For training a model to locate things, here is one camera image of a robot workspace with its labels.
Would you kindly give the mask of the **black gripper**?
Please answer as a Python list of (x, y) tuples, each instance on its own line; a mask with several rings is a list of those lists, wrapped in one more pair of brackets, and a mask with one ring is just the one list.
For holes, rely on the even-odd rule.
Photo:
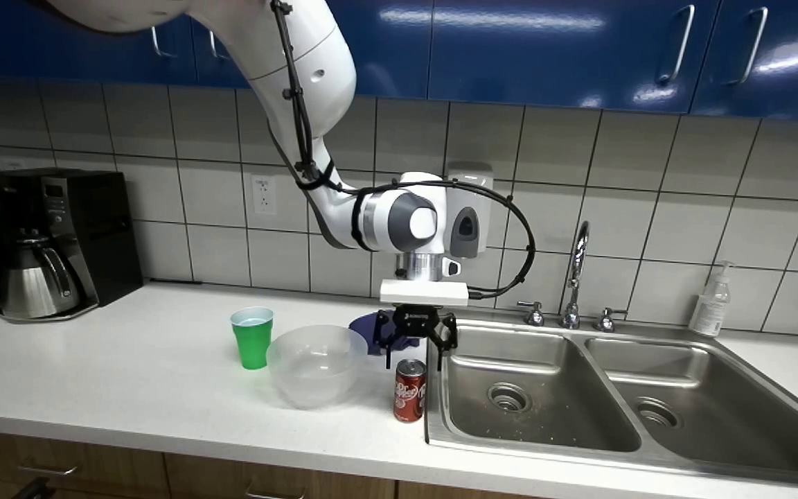
[(430, 368), (440, 375), (442, 351), (458, 347), (458, 319), (434, 304), (397, 304), (379, 309), (373, 322), (373, 343), (384, 355), (390, 372), (390, 351), (402, 337), (430, 337)]

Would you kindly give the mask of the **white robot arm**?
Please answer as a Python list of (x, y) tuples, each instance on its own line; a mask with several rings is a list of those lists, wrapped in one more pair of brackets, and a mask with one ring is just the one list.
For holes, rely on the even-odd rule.
[(390, 351), (398, 337), (430, 337), (438, 355), (458, 347), (451, 304), (470, 290), (448, 280), (448, 187), (433, 172), (405, 172), (387, 185), (350, 185), (326, 150), (326, 133), (345, 115), (357, 72), (326, 0), (46, 0), (66, 20), (135, 34), (178, 17), (210, 29), (251, 86), (268, 135), (309, 203), (322, 235), (338, 250), (393, 251), (405, 276), (383, 280), (393, 307)]

